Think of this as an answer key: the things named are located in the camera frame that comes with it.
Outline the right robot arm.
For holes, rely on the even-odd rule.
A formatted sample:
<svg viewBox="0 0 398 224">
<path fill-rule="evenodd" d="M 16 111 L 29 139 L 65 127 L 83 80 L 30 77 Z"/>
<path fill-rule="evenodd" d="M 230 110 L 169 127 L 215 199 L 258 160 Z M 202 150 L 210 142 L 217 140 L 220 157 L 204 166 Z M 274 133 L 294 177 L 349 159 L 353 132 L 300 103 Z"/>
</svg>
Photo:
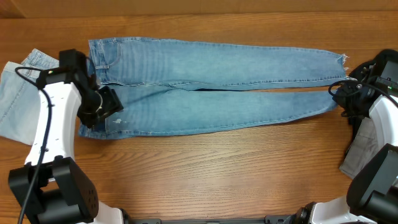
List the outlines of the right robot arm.
<svg viewBox="0 0 398 224">
<path fill-rule="evenodd" d="M 354 176 L 347 194 L 278 223 L 397 223 L 397 59 L 374 59 L 352 74 L 332 94 L 343 116 L 360 119 L 342 165 Z"/>
</svg>

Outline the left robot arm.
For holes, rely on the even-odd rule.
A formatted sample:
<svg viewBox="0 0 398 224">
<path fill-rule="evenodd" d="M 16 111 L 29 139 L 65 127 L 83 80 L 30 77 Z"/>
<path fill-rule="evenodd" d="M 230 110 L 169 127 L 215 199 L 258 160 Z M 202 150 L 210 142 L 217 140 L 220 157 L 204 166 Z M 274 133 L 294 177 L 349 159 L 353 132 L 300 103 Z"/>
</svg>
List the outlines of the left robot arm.
<svg viewBox="0 0 398 224">
<path fill-rule="evenodd" d="M 33 82 L 40 113 L 34 143 L 8 184 L 21 206 L 18 222 L 130 223 L 121 208 L 100 202 L 92 181 L 74 160 L 75 119 L 91 128 L 123 110 L 116 92 L 100 87 L 93 61 L 75 49 L 59 53 L 59 66 L 41 70 Z"/>
</svg>

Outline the blue denim jeans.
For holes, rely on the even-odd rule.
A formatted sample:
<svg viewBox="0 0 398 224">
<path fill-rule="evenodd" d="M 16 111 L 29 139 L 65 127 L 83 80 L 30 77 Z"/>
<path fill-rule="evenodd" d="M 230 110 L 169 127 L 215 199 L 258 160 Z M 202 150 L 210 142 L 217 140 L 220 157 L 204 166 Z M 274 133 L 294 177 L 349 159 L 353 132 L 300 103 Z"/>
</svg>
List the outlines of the blue denim jeans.
<svg viewBox="0 0 398 224">
<path fill-rule="evenodd" d="M 123 110 L 79 135 L 181 136 L 288 123 L 333 110 L 343 54 L 296 47 L 114 37 L 89 42 L 93 68 Z"/>
</svg>

